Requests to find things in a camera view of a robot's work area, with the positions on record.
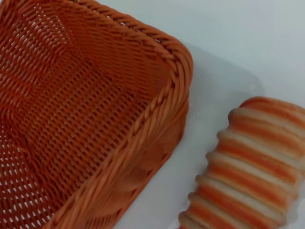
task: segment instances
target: plastic rattan basket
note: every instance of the plastic rattan basket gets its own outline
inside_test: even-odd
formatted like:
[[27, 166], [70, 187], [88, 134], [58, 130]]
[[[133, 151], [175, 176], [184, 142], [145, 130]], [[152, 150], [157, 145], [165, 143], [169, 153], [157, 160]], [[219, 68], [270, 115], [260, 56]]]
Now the plastic rattan basket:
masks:
[[0, 227], [110, 229], [170, 157], [193, 62], [92, 0], [0, 4]]

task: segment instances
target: striped bread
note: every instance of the striped bread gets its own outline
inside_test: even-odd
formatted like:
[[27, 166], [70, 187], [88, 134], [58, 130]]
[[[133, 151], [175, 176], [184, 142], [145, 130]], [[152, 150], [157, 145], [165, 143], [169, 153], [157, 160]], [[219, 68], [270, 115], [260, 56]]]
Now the striped bread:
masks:
[[305, 175], [305, 109], [254, 97], [233, 109], [179, 229], [277, 229]]

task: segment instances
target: woven basket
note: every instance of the woven basket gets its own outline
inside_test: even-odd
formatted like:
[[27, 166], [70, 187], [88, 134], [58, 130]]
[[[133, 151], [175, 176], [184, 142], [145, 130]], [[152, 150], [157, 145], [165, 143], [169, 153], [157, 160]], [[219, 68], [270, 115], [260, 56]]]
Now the woven basket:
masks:
[[0, 31], [0, 228], [112, 228], [182, 137], [190, 53], [92, 0], [4, 0]]

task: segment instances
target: basket rim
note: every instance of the basket rim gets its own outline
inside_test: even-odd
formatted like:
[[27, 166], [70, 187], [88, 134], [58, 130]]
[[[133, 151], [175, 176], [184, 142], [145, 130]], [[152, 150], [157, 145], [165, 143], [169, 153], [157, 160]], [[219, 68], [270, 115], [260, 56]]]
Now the basket rim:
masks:
[[102, 189], [105, 189], [105, 186], [112, 185], [114, 179], [109, 180], [108, 178], [118, 177], [117, 171], [119, 167], [126, 168], [129, 164], [128, 162], [135, 157], [130, 152], [143, 144], [143, 136], [148, 136], [155, 129], [163, 126], [171, 116], [180, 110], [188, 99], [193, 75], [193, 60], [189, 50], [174, 37], [144, 24], [130, 15], [101, 5], [95, 0], [3, 0], [0, 3], [0, 17], [12, 4], [21, 4], [21, 10], [27, 11], [27, 3], [33, 1], [37, 3], [60, 2], [71, 7], [91, 10], [93, 14], [103, 15], [121, 25], [123, 30], [132, 32], [134, 38], [153, 44], [156, 47], [156, 52], [171, 68], [167, 85], [148, 104], [121, 144], [114, 152], [108, 155], [95, 173], [68, 198], [65, 204], [43, 226], [44, 229], [53, 229], [55, 227], [61, 229], [74, 228], [78, 222], [85, 221], [79, 218], [83, 219], [84, 212], [88, 212], [90, 209], [90, 205], [87, 202], [93, 202]]

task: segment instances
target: white table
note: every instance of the white table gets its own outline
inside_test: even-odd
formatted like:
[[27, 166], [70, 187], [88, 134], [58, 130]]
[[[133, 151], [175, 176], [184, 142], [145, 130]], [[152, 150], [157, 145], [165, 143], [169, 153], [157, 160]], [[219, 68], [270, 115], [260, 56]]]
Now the white table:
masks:
[[[174, 229], [229, 111], [253, 95], [305, 106], [304, 0], [100, 0], [177, 37], [194, 78], [185, 137], [115, 229]], [[305, 186], [285, 229], [305, 225]]]

